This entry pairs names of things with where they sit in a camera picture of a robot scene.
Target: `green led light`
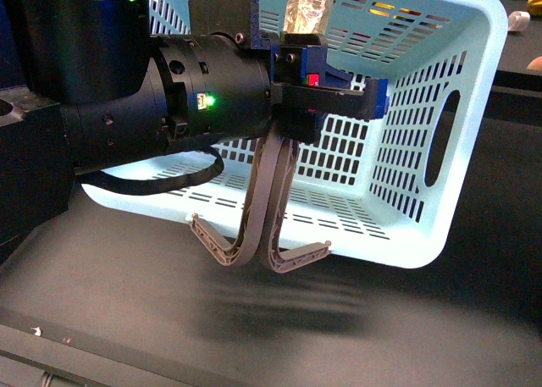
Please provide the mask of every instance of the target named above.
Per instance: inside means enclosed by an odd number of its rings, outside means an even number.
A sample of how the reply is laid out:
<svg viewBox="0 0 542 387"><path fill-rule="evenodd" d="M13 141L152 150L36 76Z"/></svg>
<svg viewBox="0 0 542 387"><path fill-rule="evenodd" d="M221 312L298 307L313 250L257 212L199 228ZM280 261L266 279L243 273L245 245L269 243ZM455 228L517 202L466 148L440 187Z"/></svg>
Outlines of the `green led light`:
<svg viewBox="0 0 542 387"><path fill-rule="evenodd" d="M214 105L214 103L216 103L216 98L215 97L212 97L211 95L207 95L205 97L205 104L209 107L211 107L212 105Z"/></svg>

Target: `black metal housing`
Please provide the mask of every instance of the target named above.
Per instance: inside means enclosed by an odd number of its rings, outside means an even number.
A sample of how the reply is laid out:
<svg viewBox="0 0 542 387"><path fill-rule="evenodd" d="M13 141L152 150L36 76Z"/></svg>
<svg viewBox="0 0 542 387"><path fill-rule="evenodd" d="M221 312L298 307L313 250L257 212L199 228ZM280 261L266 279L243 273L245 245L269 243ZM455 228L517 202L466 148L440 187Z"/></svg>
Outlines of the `black metal housing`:
<svg viewBox="0 0 542 387"><path fill-rule="evenodd" d="M169 108L169 152L197 143L258 137L271 116L267 55L240 50L225 36L160 36L158 67ZM197 95L216 103L198 109Z"/></svg>
<svg viewBox="0 0 542 387"><path fill-rule="evenodd" d="M66 211L74 180L60 105L0 91L0 246Z"/></svg>
<svg viewBox="0 0 542 387"><path fill-rule="evenodd" d="M3 0L26 85L62 103L136 93L150 57L147 0Z"/></svg>
<svg viewBox="0 0 542 387"><path fill-rule="evenodd" d="M141 89L114 101L63 105L77 174L164 155L168 116L157 66L148 64Z"/></svg>
<svg viewBox="0 0 542 387"><path fill-rule="evenodd" d="M269 49L260 35L260 0L189 0L191 32L195 35L224 34L243 48Z"/></svg>

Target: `black cylindrical motor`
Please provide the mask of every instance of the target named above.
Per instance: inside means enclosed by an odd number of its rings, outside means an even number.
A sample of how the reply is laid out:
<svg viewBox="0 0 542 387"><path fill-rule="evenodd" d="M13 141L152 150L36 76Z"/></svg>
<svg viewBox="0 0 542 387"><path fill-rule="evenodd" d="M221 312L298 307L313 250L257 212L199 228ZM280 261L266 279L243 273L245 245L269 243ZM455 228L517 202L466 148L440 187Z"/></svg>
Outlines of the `black cylindrical motor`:
<svg viewBox="0 0 542 387"><path fill-rule="evenodd" d="M64 105L77 174L259 137L269 126L269 59L225 36L155 36L141 89Z"/></svg>
<svg viewBox="0 0 542 387"><path fill-rule="evenodd" d="M271 114L268 53L262 58L259 52L240 50L225 36L159 39L157 64L175 139L218 135L227 141L266 131Z"/></svg>

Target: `red light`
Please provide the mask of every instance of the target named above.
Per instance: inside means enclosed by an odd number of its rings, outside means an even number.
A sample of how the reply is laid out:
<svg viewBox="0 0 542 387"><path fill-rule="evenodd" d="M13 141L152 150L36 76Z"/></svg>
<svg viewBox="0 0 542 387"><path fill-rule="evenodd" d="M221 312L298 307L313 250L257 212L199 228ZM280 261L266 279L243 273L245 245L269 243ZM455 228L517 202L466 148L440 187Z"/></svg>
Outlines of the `red light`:
<svg viewBox="0 0 542 387"><path fill-rule="evenodd" d="M320 75L319 74L309 74L307 77L308 77L308 85L309 86L318 86L318 85L320 85Z"/></svg>

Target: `white object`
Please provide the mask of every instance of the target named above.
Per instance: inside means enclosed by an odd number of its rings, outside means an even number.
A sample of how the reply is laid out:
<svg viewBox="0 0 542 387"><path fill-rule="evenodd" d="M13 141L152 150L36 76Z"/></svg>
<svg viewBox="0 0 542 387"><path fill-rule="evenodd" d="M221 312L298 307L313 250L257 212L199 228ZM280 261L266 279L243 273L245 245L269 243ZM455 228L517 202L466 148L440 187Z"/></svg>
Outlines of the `white object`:
<svg viewBox="0 0 542 387"><path fill-rule="evenodd" d="M512 12L508 16L508 31L524 31L528 28L531 15L527 12Z"/></svg>

